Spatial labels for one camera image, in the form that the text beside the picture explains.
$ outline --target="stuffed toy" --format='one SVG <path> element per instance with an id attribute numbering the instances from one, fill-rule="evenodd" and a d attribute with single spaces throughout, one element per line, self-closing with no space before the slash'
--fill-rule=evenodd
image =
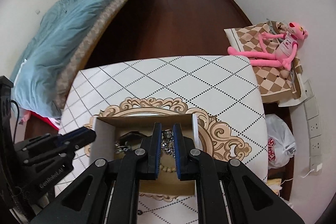
<path id="1" fill-rule="evenodd" d="M 304 30 L 296 22 L 289 23 L 287 32 L 284 34 L 270 34 L 263 32 L 259 34 L 259 44 L 263 52 L 238 52 L 233 47 L 228 47 L 229 55 L 242 55 L 246 57 L 255 57 L 263 59 L 250 60 L 252 66 L 283 67 L 285 70 L 291 70 L 291 63 L 296 55 L 298 41 L 301 43 L 308 37 L 307 30 Z M 274 53 L 268 53 L 263 42 L 264 39 L 282 38 L 284 39 Z"/>

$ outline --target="white tablecloth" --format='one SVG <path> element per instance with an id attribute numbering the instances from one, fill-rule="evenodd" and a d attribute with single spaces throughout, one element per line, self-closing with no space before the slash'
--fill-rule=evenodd
<path id="1" fill-rule="evenodd" d="M 123 115 L 125 105 L 132 109 L 131 115 L 138 115 L 139 107 L 196 113 L 203 150 L 221 160 L 237 157 L 267 180 L 263 104 L 245 57 L 179 56 L 82 70 L 68 96 L 60 133 L 90 123 L 93 115 L 106 115 L 110 105 L 115 115 Z M 76 152 L 74 170 L 57 184 L 56 194 L 88 167 L 85 152 L 84 148 Z M 144 212 L 138 223 L 197 222 L 195 197 L 141 196 L 138 208 Z"/>

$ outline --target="toy head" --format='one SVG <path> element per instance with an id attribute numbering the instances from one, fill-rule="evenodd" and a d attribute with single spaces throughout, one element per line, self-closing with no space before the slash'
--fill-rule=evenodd
<path id="1" fill-rule="evenodd" d="M 308 36 L 307 30 L 304 30 L 299 23 L 290 22 L 287 28 L 288 32 L 295 36 L 298 40 L 305 40 Z"/>

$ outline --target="wall switch panel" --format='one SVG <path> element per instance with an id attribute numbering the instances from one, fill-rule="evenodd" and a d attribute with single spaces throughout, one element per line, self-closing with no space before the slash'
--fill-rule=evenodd
<path id="1" fill-rule="evenodd" d="M 319 115 L 308 120 L 308 132 L 309 132 L 309 138 L 314 138 L 316 136 L 321 135 L 321 124 Z"/>
<path id="2" fill-rule="evenodd" d="M 322 169 L 322 156 L 310 157 L 310 170 L 313 172 L 318 172 Z"/>
<path id="3" fill-rule="evenodd" d="M 305 101 L 303 104 L 304 104 L 304 110 L 306 112 L 307 120 L 319 115 L 319 109 L 317 108 L 317 101 L 316 101 L 315 96 L 311 97 L 309 100 Z"/>
<path id="4" fill-rule="evenodd" d="M 307 99 L 306 100 L 309 100 L 311 97 L 314 96 L 314 92 L 313 92 L 313 89 L 311 88 L 311 84 L 310 84 L 310 80 L 308 79 L 306 82 L 303 83 L 303 88 L 304 88 L 304 91 L 307 95 Z"/>
<path id="5" fill-rule="evenodd" d="M 321 155 L 321 136 L 316 136 L 314 138 L 309 139 L 310 144 L 310 156 L 320 156 Z"/>

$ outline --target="red cloth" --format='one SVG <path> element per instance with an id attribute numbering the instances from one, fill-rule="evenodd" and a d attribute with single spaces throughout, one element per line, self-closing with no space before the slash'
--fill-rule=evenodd
<path id="1" fill-rule="evenodd" d="M 46 122 L 47 124 L 51 125 L 53 128 L 55 128 L 57 131 L 59 130 L 59 128 L 57 128 L 48 118 L 42 117 L 39 114 L 31 111 L 31 115 L 34 115 L 35 117 L 38 117 L 40 120 L 42 120 L 43 122 Z"/>

